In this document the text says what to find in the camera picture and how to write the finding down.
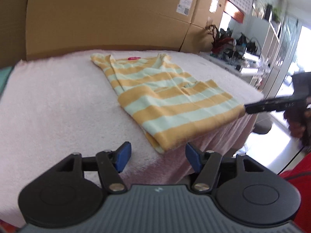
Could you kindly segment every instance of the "pink blanket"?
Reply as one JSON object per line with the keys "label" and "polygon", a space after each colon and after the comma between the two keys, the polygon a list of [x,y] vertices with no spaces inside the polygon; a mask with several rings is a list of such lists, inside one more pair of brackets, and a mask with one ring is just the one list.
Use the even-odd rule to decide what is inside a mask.
{"label": "pink blanket", "polygon": [[[158,51],[86,51],[58,58],[19,62],[0,101],[0,219],[21,227],[20,190],[55,163],[71,154],[94,156],[132,144],[132,157],[121,174],[125,183],[176,183],[191,171],[185,148],[161,155],[149,144],[138,124],[119,106],[102,71],[90,60],[94,52],[115,58],[153,57]],[[194,54],[164,51],[172,62],[197,80],[213,79],[241,103],[262,98],[245,82]],[[243,118],[194,141],[201,150],[225,154],[239,149],[255,118]],[[99,184],[96,173],[86,177]]]}

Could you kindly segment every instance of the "white logo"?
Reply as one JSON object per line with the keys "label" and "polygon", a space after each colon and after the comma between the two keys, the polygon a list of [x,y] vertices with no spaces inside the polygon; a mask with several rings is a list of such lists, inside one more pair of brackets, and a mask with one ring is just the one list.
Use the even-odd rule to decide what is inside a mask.
{"label": "white logo", "polygon": [[159,192],[162,192],[163,190],[164,190],[164,189],[161,188],[161,187],[158,187],[158,188],[155,189],[155,191],[158,192],[158,193],[159,193]]}

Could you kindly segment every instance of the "white sticker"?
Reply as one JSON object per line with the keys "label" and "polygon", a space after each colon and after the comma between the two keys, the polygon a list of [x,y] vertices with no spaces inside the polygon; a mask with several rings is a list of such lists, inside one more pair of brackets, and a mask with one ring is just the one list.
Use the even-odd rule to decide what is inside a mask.
{"label": "white sticker", "polygon": [[191,4],[192,0],[180,0],[179,4],[177,5],[176,12],[188,16]]}

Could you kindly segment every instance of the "screw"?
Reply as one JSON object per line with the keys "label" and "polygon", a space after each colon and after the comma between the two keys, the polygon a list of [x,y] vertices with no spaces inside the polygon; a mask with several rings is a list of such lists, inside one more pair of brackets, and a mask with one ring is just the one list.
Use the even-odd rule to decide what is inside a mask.
{"label": "screw", "polygon": [[197,183],[194,185],[194,188],[197,191],[203,192],[203,191],[207,191],[208,189],[210,189],[210,186],[204,183]]}
{"label": "screw", "polygon": [[113,183],[109,186],[109,189],[114,192],[123,191],[125,186],[121,183]]}

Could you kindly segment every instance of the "white floor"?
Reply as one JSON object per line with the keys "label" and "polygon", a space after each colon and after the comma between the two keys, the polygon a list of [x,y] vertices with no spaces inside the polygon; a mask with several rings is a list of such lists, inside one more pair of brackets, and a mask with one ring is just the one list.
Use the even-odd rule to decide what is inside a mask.
{"label": "white floor", "polygon": [[[272,129],[266,135],[251,133],[246,141],[247,155],[278,173],[296,155],[301,145],[299,141],[290,137],[288,132],[273,124]],[[304,157],[301,152],[289,165],[288,169],[294,168]]]}

